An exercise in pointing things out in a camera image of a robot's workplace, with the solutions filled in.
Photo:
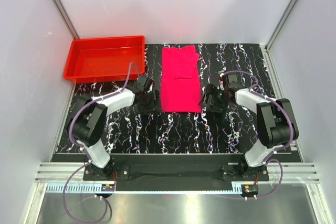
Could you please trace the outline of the pink t shirt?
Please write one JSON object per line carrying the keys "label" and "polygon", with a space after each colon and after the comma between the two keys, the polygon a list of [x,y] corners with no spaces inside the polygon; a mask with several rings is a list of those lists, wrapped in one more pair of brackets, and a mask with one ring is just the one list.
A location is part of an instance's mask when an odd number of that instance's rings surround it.
{"label": "pink t shirt", "polygon": [[160,99],[164,112],[201,112],[199,56],[194,45],[162,49]]}

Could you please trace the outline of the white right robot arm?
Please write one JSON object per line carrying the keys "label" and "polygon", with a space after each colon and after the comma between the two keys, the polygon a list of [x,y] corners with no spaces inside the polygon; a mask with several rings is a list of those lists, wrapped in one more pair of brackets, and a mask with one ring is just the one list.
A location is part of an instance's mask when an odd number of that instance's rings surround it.
{"label": "white right robot arm", "polygon": [[215,113],[224,113],[233,103],[247,108],[257,117],[257,141],[242,155],[238,164],[223,170],[230,178],[255,179],[262,173],[271,158],[290,146],[299,136],[299,130],[291,103],[288,99],[275,99],[254,91],[238,80],[239,70],[228,71],[221,76],[218,86],[208,84],[199,104]]}

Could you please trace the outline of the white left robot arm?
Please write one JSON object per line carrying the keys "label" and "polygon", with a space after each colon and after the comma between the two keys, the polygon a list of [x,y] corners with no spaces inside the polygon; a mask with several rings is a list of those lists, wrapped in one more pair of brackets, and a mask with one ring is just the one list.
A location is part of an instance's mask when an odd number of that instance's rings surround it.
{"label": "white left robot arm", "polygon": [[113,159],[102,143],[107,117],[121,109],[136,105],[140,113],[151,113],[159,108],[159,91],[154,81],[140,75],[132,84],[100,97],[79,97],[74,111],[66,122],[69,140],[83,148],[89,160],[87,172],[107,180],[113,178]]}

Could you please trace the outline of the red plastic bin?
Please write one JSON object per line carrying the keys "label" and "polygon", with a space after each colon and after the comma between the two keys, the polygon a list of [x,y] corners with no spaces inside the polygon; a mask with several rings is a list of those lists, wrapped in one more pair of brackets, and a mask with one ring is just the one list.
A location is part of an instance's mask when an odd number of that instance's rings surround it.
{"label": "red plastic bin", "polygon": [[73,40],[64,70],[64,79],[74,84],[124,81],[129,64],[130,80],[145,73],[144,36]]}

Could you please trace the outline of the right orange connector board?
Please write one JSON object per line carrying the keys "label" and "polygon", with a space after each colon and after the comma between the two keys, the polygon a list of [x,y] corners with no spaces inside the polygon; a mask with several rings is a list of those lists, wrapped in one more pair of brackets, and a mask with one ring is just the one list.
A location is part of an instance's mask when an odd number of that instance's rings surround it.
{"label": "right orange connector board", "polygon": [[245,185],[243,187],[243,192],[248,194],[257,194],[259,191],[258,185]]}

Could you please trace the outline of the orange connector board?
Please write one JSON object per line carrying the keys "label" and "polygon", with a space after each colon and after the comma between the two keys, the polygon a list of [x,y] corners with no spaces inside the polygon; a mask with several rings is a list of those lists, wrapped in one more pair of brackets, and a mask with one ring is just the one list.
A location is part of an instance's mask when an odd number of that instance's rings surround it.
{"label": "orange connector board", "polygon": [[115,184],[102,184],[101,191],[115,191]]}
{"label": "orange connector board", "polygon": [[243,192],[248,194],[257,194],[259,191],[258,185],[245,185],[243,187]]}

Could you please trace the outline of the left orange connector board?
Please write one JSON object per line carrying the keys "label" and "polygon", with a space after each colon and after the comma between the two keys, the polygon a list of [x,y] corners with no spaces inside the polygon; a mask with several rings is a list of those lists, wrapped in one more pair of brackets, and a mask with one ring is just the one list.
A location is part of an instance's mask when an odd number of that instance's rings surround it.
{"label": "left orange connector board", "polygon": [[115,191],[115,184],[102,184],[101,191]]}

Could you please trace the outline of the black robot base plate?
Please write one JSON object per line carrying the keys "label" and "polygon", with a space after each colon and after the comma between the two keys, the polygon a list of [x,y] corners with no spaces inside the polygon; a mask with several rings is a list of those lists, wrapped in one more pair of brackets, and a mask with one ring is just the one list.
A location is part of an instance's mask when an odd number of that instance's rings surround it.
{"label": "black robot base plate", "polygon": [[106,168],[85,168],[84,180],[117,180],[118,191],[231,190],[232,182],[267,182],[266,167],[249,168],[242,154],[115,154]]}

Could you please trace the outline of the aluminium frame rail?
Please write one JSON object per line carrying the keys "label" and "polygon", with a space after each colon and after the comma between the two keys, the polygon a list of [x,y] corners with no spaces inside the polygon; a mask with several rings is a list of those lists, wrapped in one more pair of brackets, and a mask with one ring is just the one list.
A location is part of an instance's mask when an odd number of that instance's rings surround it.
{"label": "aluminium frame rail", "polygon": [[117,174],[110,179],[101,180],[87,172],[87,167],[81,168],[80,163],[42,163],[38,169],[36,182],[64,182],[71,174],[74,181],[130,181],[137,178],[212,178],[225,182],[278,182],[283,183],[318,183],[316,169],[311,163],[282,163],[271,162],[267,166],[252,172],[250,175],[238,173],[236,163],[119,163],[113,165]]}

